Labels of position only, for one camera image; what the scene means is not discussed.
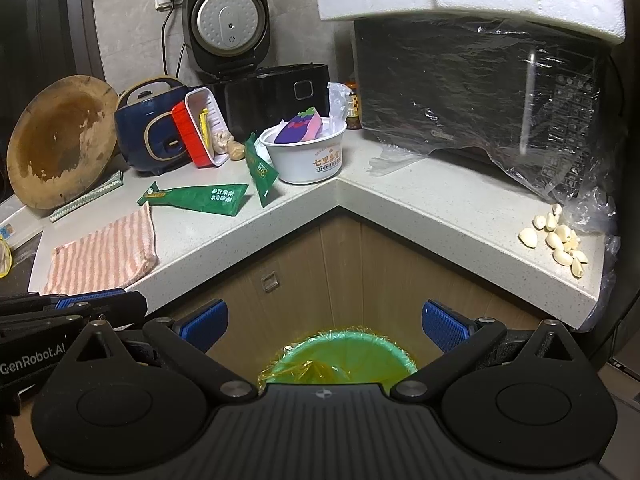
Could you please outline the clear plastic bag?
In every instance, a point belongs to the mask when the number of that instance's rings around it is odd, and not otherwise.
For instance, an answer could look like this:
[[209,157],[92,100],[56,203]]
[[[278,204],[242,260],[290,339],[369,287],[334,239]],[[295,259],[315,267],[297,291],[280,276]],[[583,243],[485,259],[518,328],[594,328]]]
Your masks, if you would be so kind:
[[346,84],[330,81],[328,83],[329,118],[331,122],[344,122],[348,115],[352,89]]

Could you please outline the pink striped dish cloth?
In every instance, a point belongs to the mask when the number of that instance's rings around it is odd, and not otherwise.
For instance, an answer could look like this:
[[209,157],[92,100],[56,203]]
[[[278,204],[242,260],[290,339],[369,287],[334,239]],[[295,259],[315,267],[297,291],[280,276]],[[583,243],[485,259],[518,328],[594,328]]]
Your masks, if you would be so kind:
[[148,204],[52,252],[45,295],[74,296],[126,288],[157,265],[156,236]]

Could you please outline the green trash bin with liner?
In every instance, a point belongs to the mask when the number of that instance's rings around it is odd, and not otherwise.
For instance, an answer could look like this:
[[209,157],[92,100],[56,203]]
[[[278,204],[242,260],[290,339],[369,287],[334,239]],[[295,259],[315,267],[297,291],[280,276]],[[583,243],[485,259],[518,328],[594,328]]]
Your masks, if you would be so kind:
[[258,387],[380,384],[390,391],[417,370],[410,353],[395,341],[354,326],[322,330],[283,347],[259,373]]

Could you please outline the green white striped cloth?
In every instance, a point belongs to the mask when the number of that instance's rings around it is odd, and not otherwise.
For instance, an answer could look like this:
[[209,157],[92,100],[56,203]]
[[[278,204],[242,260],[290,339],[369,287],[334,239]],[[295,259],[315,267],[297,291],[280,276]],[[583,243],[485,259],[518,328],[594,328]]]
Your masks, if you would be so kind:
[[123,185],[124,173],[122,172],[122,170],[118,170],[114,174],[112,174],[111,177],[109,177],[104,183],[100,184],[93,190],[79,196],[78,198],[75,198],[74,200],[64,206],[61,206],[60,208],[55,209],[55,211],[52,211],[49,216],[49,220],[51,223],[57,222],[58,220],[66,217],[71,212],[94,202],[98,198],[117,190]]

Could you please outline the round wooden cutting board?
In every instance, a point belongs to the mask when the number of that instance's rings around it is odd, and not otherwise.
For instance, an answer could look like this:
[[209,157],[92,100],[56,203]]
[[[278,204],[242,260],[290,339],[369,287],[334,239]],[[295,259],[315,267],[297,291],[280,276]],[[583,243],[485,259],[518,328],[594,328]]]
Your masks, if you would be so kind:
[[27,207],[53,210],[89,191],[113,157],[118,95],[105,81],[68,76],[40,91],[13,129],[6,168]]

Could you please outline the green packet long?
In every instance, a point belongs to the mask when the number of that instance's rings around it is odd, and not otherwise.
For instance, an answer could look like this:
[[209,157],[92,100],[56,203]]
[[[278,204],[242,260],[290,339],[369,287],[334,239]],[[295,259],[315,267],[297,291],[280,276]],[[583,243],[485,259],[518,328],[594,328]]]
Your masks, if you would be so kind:
[[247,189],[247,184],[220,184],[161,190],[157,183],[153,182],[137,200],[137,204],[235,217],[240,211]]

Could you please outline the sauce jar orange lid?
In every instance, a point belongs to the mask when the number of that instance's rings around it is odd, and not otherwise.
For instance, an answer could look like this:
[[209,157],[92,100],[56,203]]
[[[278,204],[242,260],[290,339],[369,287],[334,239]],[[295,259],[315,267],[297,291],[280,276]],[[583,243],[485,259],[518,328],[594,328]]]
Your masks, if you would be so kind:
[[349,129],[360,129],[361,120],[360,120],[360,99],[358,96],[358,86],[356,81],[354,80],[347,81],[346,86],[350,90],[348,107],[347,107],[346,125],[347,125],[347,128]]

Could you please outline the white instant noodle bowl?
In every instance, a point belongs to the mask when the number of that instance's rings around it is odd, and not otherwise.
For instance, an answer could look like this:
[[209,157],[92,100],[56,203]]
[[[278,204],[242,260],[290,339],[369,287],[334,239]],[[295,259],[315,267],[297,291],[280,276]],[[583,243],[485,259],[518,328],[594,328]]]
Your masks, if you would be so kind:
[[318,139],[277,144],[273,140],[284,128],[285,123],[268,128],[256,141],[256,148],[262,146],[261,155],[266,156],[279,174],[279,179],[287,184],[313,184],[334,177],[343,166],[343,134],[346,122],[332,122],[322,118],[322,130]]

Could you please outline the ginger root piece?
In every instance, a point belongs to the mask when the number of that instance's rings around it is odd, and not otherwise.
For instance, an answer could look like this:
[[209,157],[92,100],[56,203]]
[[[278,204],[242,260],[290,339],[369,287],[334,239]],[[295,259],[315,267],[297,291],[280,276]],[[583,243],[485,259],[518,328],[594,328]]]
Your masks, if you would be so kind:
[[245,158],[245,146],[227,130],[215,131],[212,134],[212,144],[216,154],[228,155],[234,162]]

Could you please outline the black rice cooker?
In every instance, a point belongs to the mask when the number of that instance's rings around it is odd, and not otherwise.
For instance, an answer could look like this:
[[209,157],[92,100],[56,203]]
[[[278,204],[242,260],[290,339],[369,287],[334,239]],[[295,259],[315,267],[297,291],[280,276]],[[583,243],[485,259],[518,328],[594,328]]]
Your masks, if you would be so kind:
[[270,48],[268,0],[184,0],[182,22],[189,62],[235,140],[309,107],[329,114],[328,66],[260,66]]

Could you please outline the navy blue mini rice cooker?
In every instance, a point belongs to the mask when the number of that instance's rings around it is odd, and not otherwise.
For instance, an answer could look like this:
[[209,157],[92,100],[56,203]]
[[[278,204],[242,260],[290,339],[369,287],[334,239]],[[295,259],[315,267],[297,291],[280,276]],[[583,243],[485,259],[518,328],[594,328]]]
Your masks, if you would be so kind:
[[163,174],[190,157],[172,118],[189,88],[173,76],[140,81],[122,92],[114,113],[117,142],[126,163],[139,174]]

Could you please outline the pile of garlic cloves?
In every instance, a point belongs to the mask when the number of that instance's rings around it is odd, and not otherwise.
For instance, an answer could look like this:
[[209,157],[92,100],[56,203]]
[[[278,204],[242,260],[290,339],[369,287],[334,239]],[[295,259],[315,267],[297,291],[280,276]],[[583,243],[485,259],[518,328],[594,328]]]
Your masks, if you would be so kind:
[[588,266],[589,259],[580,249],[582,239],[577,232],[561,222],[563,207],[552,204],[546,214],[536,214],[529,225],[516,236],[526,248],[535,250],[545,247],[558,265],[570,270],[573,278],[580,280]]

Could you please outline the red white plastic tray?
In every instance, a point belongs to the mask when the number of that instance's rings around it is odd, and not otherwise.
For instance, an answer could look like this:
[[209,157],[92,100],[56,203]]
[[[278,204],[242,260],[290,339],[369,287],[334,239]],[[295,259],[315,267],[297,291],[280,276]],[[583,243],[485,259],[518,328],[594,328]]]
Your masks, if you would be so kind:
[[[209,146],[203,144],[198,126],[198,115],[203,108],[208,109]],[[172,108],[171,117],[195,166],[220,167],[229,159],[228,155],[218,155],[214,152],[212,134],[220,130],[228,131],[228,128],[209,88],[198,87],[189,91],[184,99]]]

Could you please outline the purple pink snack wrapper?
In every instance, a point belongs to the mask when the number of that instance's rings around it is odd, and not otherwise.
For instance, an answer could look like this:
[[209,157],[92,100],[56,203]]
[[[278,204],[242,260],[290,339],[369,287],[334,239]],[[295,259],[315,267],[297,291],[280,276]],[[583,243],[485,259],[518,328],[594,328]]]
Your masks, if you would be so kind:
[[312,106],[294,116],[274,138],[275,144],[314,140],[322,129],[322,119]]

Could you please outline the yellow comb brush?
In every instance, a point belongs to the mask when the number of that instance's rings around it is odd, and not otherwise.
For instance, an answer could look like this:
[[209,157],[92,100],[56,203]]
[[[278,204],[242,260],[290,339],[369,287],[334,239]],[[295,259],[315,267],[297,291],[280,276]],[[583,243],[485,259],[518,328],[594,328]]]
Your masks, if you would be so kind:
[[209,146],[207,117],[208,117],[208,109],[203,108],[201,110],[201,113],[198,115],[198,126],[200,127],[201,138],[205,146]]

